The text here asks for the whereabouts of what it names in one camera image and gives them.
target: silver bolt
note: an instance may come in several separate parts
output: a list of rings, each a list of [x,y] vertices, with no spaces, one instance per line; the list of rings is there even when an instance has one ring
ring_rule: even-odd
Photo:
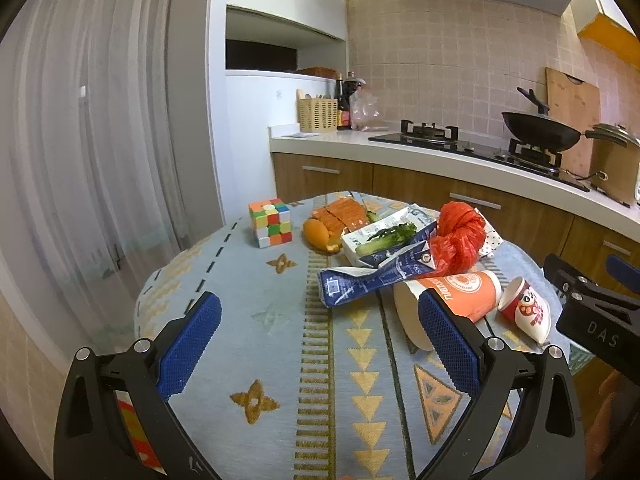
[[[138,339],[135,345],[133,345],[133,349],[139,354],[145,353],[150,348],[151,348],[151,341],[149,341],[149,339]]]
[[[487,344],[489,345],[489,348],[491,350],[495,350],[497,352],[504,349],[504,341],[502,339],[498,339],[497,337],[492,337],[491,339],[489,339]]]
[[[78,361],[84,361],[90,355],[91,351],[88,348],[81,348],[76,352],[76,359]]]
[[[562,357],[562,349],[558,348],[557,346],[550,346],[548,350],[551,354],[551,357],[553,357],[554,359],[559,359]]]

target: rubik's cube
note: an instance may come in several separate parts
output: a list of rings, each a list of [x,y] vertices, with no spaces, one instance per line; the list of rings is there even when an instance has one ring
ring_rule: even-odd
[[[249,204],[249,213],[261,249],[293,240],[291,211],[279,198]]]

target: wooden drawer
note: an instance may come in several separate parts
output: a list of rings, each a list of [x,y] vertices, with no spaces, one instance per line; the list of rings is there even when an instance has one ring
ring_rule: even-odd
[[[442,176],[375,166],[373,194],[440,209],[452,200],[477,207],[500,235],[542,265],[560,254],[574,216],[510,193]]]
[[[335,191],[371,193],[373,165],[321,156],[272,153],[278,197],[295,202]]]
[[[610,254],[640,267],[640,244],[606,227],[576,217],[562,251],[562,259],[600,286],[631,296],[623,285],[607,273],[605,264]]]

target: patterned tablecloth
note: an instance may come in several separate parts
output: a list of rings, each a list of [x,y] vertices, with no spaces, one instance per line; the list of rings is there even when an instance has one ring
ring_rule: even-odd
[[[258,249],[249,218],[228,225],[158,270],[137,302],[138,336],[153,338],[206,290],[222,301],[222,323],[183,393],[170,405],[223,479],[415,479],[449,436],[468,404],[436,352],[404,336],[391,291],[328,310],[316,273],[345,265],[303,242],[314,207],[346,193],[290,205],[294,241]],[[373,196],[384,214],[405,204]],[[506,286],[525,277],[561,309],[538,266],[506,242],[478,265]],[[495,311],[477,323],[512,348],[542,348]],[[552,329],[566,354],[569,341]],[[518,406],[511,393],[494,439],[479,464],[495,461]]]

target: cutting board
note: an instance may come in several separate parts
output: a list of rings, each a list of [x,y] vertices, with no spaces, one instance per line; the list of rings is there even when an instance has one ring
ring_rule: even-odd
[[[580,133],[600,122],[600,90],[578,78],[553,68],[546,69],[546,87],[551,110],[556,121],[571,126]],[[562,167],[581,176],[589,174],[593,139],[581,137],[578,144],[562,152]]]

